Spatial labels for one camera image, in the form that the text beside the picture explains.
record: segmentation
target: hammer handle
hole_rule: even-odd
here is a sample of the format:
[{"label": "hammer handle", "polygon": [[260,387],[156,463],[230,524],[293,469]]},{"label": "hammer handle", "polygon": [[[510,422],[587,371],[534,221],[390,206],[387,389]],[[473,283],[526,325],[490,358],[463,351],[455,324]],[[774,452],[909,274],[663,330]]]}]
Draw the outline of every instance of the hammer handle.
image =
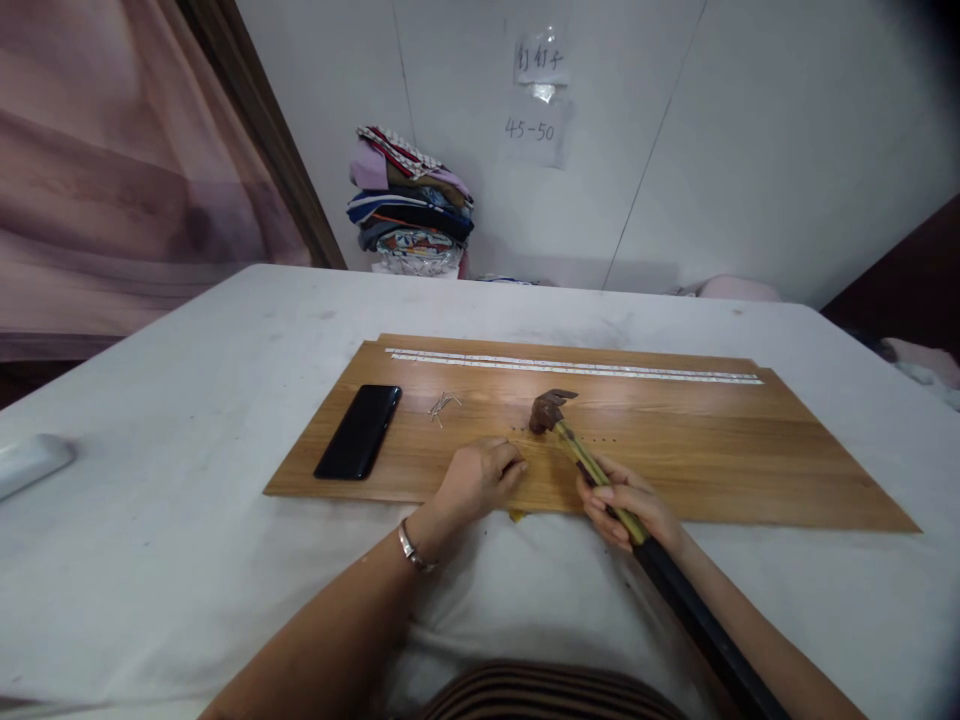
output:
[{"label": "hammer handle", "polygon": [[[575,460],[580,474],[591,487],[610,481],[589,451],[563,421],[554,428],[567,452]],[[633,556],[643,567],[653,586],[673,610],[680,624],[706,658],[720,682],[730,693],[745,718],[783,718],[789,716],[760,676],[740,652],[710,608],[694,589],[686,575],[651,536],[633,513],[607,506],[607,513],[627,528],[633,540]]]}]

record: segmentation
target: smartphone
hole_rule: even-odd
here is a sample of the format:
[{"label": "smartphone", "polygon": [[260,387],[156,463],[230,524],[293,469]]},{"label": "smartphone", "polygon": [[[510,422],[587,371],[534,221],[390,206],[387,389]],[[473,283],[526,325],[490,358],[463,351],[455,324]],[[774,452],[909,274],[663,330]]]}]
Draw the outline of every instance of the smartphone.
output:
[{"label": "smartphone", "polygon": [[313,476],[318,480],[367,477],[402,394],[391,385],[363,385],[357,390]]}]

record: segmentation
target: white wall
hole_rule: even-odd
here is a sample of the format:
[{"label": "white wall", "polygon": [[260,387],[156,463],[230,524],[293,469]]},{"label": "white wall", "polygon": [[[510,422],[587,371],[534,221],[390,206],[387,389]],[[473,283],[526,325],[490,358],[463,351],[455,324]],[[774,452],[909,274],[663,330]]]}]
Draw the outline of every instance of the white wall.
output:
[{"label": "white wall", "polygon": [[[819,306],[960,191],[952,117],[903,3],[238,4],[352,269],[371,257],[343,213],[360,124],[470,186],[472,271],[571,287],[732,273]],[[516,37],[545,19],[574,43],[563,171],[497,152]]]},{"label": "white wall", "polygon": [[732,273],[820,307],[960,191],[904,7],[709,0],[607,289]]}]

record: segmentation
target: hand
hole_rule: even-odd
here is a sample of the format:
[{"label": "hand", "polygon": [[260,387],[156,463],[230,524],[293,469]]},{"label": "hand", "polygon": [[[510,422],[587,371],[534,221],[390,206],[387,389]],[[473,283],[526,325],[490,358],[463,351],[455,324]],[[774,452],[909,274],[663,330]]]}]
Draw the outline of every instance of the hand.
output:
[{"label": "hand", "polygon": [[483,438],[453,454],[443,484],[428,504],[452,527],[461,528],[501,507],[527,463],[506,438]]},{"label": "hand", "polygon": [[600,536],[611,545],[630,550],[630,535],[619,521],[607,515],[607,506],[629,510],[664,549],[677,559],[688,544],[689,536],[677,517],[657,496],[653,487],[633,470],[604,455],[594,455],[612,485],[591,488],[577,475],[577,490],[583,510],[593,521]]}]

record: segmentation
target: wood grain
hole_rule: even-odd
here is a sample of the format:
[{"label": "wood grain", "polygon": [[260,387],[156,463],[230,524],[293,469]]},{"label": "wood grain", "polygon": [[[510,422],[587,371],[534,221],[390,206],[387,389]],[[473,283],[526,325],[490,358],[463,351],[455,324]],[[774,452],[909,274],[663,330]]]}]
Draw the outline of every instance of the wood grain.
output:
[{"label": "wood grain", "polygon": [[[763,385],[678,382],[439,365],[392,359],[386,347],[702,372],[752,372]],[[370,477],[320,481],[313,469],[357,389],[399,385],[403,399]],[[365,342],[267,485],[268,495],[424,502],[453,452],[503,435],[530,463],[510,508],[582,512],[576,470],[547,433],[527,429],[533,399],[581,394],[564,407],[592,452],[641,472],[684,520],[918,532],[910,518],[768,369],[731,358],[381,336]],[[443,391],[443,428],[429,410]]]}]

